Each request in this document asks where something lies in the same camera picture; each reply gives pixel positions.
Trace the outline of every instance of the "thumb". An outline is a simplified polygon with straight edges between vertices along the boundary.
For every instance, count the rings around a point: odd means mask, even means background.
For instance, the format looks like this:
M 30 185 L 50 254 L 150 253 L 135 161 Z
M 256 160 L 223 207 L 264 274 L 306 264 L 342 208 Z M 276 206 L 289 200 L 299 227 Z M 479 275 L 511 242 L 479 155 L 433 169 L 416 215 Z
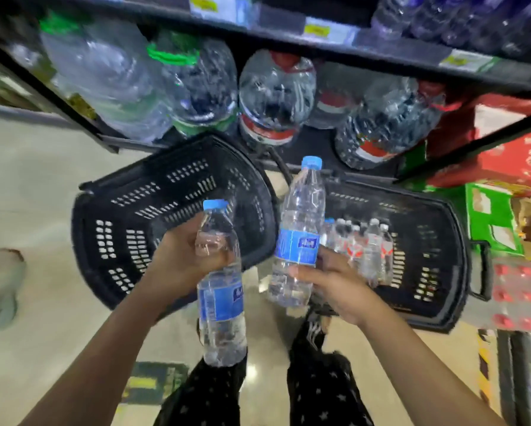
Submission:
M 197 272 L 204 277 L 208 273 L 219 270 L 232 263 L 234 255 L 225 250 L 219 250 L 210 256 L 199 257 L 197 260 Z
M 293 278 L 301 279 L 320 287 L 326 286 L 329 282 L 328 274 L 312 266 L 303 266 L 302 264 L 290 266 L 289 274 Z

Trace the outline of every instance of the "left hand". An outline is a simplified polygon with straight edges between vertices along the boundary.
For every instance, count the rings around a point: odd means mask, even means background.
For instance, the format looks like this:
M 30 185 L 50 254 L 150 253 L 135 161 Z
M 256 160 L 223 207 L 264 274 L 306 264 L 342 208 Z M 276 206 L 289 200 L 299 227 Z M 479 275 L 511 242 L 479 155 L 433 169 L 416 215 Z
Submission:
M 141 292 L 165 308 L 193 291 L 208 273 L 231 263 L 233 255 L 225 250 L 211 256 L 196 256 L 194 241 L 203 217 L 204 214 L 200 212 L 165 233 L 134 292 Z

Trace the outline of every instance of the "forearm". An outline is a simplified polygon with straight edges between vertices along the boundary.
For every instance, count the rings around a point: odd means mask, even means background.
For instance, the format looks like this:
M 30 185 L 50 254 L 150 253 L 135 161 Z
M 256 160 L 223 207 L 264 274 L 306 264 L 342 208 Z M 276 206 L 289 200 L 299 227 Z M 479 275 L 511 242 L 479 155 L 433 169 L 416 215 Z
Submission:
M 374 292 L 359 327 L 415 426 L 505 425 Z
M 109 426 L 158 314 L 149 296 L 132 291 L 21 425 Z

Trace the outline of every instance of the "leg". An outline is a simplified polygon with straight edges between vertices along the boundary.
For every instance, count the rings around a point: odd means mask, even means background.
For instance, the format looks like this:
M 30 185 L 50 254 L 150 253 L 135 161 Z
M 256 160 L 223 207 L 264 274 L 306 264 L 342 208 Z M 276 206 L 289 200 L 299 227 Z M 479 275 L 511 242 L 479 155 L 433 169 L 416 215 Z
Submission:
M 238 394 L 247 359 L 230 367 L 208 366 L 201 359 L 186 382 L 163 402 L 154 426 L 239 426 Z
M 372 426 L 348 359 L 321 351 L 326 330 L 310 312 L 299 330 L 289 358 L 287 387 L 291 426 Z

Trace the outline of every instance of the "person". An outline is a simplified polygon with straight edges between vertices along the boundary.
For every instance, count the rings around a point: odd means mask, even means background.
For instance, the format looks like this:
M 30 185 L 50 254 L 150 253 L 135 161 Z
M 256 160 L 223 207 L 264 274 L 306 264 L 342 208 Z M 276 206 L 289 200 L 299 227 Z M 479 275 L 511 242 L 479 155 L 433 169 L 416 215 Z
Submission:
M 195 255 L 201 218 L 198 214 L 165 234 L 141 281 L 20 425 L 111 424 L 157 317 L 232 259 L 225 252 Z M 415 426 L 505 425 L 361 280 L 346 257 L 321 248 L 316 269 L 293 266 L 290 273 L 312 282 L 343 320 L 365 334 Z M 350 363 L 341 354 L 321 351 L 324 334 L 319 317 L 310 312 L 290 350 L 290 424 L 371 426 Z M 239 425 L 245 367 L 245 360 L 224 368 L 199 362 L 163 403 L 156 426 Z

